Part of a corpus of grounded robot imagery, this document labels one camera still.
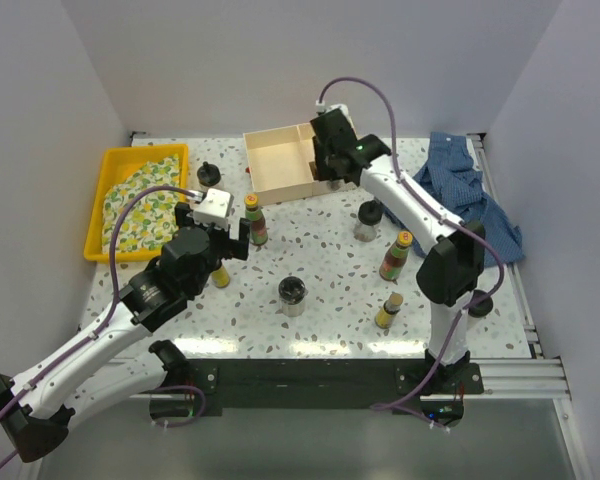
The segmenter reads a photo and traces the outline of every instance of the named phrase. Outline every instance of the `jar lid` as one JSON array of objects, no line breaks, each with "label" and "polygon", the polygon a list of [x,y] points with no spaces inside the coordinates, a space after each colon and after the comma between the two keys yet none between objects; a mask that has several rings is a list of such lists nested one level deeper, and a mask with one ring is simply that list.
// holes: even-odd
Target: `jar lid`
[{"label": "jar lid", "polygon": [[220,183],[220,169],[208,162],[203,162],[197,172],[200,185],[213,187]]},{"label": "jar lid", "polygon": [[382,220],[382,205],[375,200],[364,202],[358,209],[358,220],[372,227],[377,225]]},{"label": "jar lid", "polygon": [[300,303],[307,295],[307,288],[304,286],[304,282],[298,277],[287,277],[278,285],[278,293],[282,301],[290,305],[295,305]]},{"label": "jar lid", "polygon": [[409,247],[413,243],[413,235],[404,230],[398,234],[396,242],[400,247]]},{"label": "jar lid", "polygon": [[244,197],[244,204],[247,207],[258,206],[258,196],[255,193],[250,193]]}]

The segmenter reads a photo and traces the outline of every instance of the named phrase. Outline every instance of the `blue towel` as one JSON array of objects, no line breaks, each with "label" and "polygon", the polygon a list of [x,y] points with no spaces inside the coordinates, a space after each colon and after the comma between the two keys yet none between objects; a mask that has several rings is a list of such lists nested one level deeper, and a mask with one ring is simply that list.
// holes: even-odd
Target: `blue towel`
[{"label": "blue towel", "polygon": [[[504,210],[482,190],[482,172],[473,169],[466,137],[432,132],[429,158],[413,178],[465,222],[480,220],[486,230],[487,241],[503,262],[513,263],[524,258],[520,228],[511,225]],[[414,247],[418,255],[424,256],[417,242]],[[493,255],[487,251],[485,265],[496,265]]]}]

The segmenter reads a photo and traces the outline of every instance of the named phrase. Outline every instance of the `lemon print fabric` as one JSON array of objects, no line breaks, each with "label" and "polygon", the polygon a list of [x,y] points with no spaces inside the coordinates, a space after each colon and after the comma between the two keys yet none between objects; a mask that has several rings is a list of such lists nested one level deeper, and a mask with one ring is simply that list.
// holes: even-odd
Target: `lemon print fabric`
[{"label": "lemon print fabric", "polygon": [[[146,163],[124,183],[111,187],[104,197],[102,208],[102,252],[109,252],[111,234],[118,216],[136,195],[149,187],[177,187],[179,184],[179,158],[173,155],[159,162]],[[142,198],[122,224],[116,251],[159,250],[176,231],[174,207],[177,202],[178,194],[174,192],[155,192]]]}]

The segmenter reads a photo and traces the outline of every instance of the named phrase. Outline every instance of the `white speckled tabletop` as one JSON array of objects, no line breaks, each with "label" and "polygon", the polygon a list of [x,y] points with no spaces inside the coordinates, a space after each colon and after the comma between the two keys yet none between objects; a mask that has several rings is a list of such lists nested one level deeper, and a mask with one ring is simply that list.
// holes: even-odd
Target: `white speckled tabletop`
[{"label": "white speckled tabletop", "polygon": [[[190,188],[197,187],[195,172],[203,161],[218,165],[225,188],[235,196],[230,221],[237,235],[244,195],[251,189],[242,139],[136,138],[133,145],[163,143],[189,145]],[[428,147],[428,138],[399,140],[400,162],[410,175],[426,161]],[[469,151],[475,160],[471,142]],[[380,278],[378,267],[398,228],[383,218],[376,240],[353,238],[358,207],[371,198],[356,189],[264,207],[269,241],[262,248],[251,246],[247,262],[226,262],[230,285],[209,285],[185,312],[118,358],[135,357],[159,339],[173,340],[190,357],[422,357],[430,331],[429,302],[415,281],[422,260],[410,252],[397,284]],[[118,264],[121,285],[144,266]],[[300,317],[287,318],[279,311],[277,286],[287,275],[300,277],[309,290]],[[487,269],[479,288],[488,290],[496,277],[495,268]],[[405,304],[393,326],[381,330],[373,318],[393,291],[404,296]],[[111,293],[108,266],[99,264],[81,325],[102,312]],[[509,275],[494,302],[486,318],[469,319],[472,357],[529,358],[523,314]]]}]

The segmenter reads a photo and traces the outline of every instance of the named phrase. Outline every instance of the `yellow tray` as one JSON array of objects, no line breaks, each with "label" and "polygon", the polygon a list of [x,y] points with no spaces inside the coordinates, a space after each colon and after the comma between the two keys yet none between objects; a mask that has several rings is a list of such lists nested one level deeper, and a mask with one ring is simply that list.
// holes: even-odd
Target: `yellow tray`
[{"label": "yellow tray", "polygon": [[[178,155],[180,160],[180,188],[187,188],[189,170],[189,149],[185,144],[152,145],[149,147],[111,148],[102,158],[96,199],[93,202],[89,232],[84,245],[84,258],[99,263],[107,263],[109,254],[102,253],[102,205],[107,191],[124,182],[147,162],[159,162],[165,157]],[[160,250],[138,250],[137,252],[116,253],[116,262],[142,262],[160,254]]]}]

